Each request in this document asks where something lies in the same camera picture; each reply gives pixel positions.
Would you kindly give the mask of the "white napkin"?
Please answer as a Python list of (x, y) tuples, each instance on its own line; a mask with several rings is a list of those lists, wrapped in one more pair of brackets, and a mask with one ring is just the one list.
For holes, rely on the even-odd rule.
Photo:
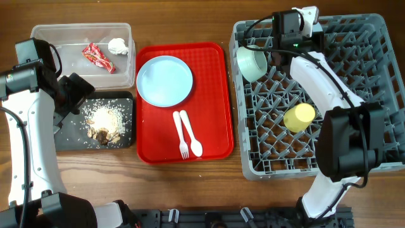
[(122, 38), (114, 38), (108, 43), (108, 50), (111, 54), (128, 54), (128, 47)]

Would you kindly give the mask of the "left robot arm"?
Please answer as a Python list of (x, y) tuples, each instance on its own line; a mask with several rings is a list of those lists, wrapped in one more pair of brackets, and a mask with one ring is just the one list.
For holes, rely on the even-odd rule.
[(13, 174), (1, 227), (130, 227), (136, 222), (123, 201), (92, 206), (67, 194), (61, 180), (54, 127), (93, 91), (76, 73), (59, 78), (39, 61), (1, 74)]

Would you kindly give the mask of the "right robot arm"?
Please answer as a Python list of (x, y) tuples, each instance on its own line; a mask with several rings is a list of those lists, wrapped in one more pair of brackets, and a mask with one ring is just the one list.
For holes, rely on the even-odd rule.
[(272, 56), (307, 92), (323, 123), (316, 145), (320, 173), (298, 202), (306, 223), (323, 223), (350, 187), (364, 188), (383, 156), (384, 111), (355, 95), (330, 68), (323, 33), (273, 34)]

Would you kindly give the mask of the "mint green bowl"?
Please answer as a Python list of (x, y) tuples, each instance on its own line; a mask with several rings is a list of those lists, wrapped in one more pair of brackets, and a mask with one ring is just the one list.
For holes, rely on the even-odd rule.
[(240, 47), (237, 50), (237, 64), (242, 76), (248, 82), (254, 82), (264, 76), (268, 69), (267, 59), (263, 51), (257, 45)]

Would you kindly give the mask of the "rice and peanut scraps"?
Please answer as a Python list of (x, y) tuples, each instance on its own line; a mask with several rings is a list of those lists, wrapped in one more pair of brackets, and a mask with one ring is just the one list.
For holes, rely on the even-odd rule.
[(80, 107), (81, 121), (88, 148), (127, 148), (132, 143), (132, 111), (130, 98), (88, 99)]

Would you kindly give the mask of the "light blue plate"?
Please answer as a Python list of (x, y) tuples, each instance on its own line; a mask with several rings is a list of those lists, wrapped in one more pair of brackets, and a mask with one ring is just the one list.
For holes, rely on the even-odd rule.
[(190, 94), (194, 78), (189, 66), (174, 56), (158, 56), (143, 64), (136, 86), (148, 104), (167, 108), (180, 104)]

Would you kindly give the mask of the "red snack wrapper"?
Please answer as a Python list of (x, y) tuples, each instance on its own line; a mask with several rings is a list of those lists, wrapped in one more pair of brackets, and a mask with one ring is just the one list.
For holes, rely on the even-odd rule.
[(115, 65), (93, 42), (82, 50), (82, 55), (95, 66), (107, 69), (109, 73), (114, 73), (116, 70)]

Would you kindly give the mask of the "white plastic fork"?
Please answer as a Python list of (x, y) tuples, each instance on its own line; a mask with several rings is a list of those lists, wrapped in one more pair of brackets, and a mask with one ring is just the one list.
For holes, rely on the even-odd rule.
[(173, 112), (173, 121), (175, 122), (175, 127), (178, 133), (178, 138), (180, 141), (179, 150), (183, 160), (188, 159), (189, 157), (189, 148), (187, 143), (184, 140), (183, 130), (182, 130), (182, 121), (180, 118), (180, 113), (178, 111)]

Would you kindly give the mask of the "white plastic spoon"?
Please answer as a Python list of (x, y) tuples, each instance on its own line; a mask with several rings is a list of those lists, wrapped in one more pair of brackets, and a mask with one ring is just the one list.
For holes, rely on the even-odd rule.
[(188, 114), (185, 110), (180, 111), (180, 118), (182, 119), (184, 126), (189, 134), (190, 137), (190, 148), (193, 154), (196, 157), (201, 157), (203, 155), (203, 147), (202, 144), (196, 139), (194, 132), (192, 130), (192, 126), (190, 124), (190, 120)]

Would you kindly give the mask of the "yellow plastic cup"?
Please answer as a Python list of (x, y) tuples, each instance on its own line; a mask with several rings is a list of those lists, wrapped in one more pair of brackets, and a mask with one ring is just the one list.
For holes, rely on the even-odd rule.
[(301, 103), (285, 112), (283, 122), (291, 132), (305, 130), (316, 116), (315, 109), (307, 103)]

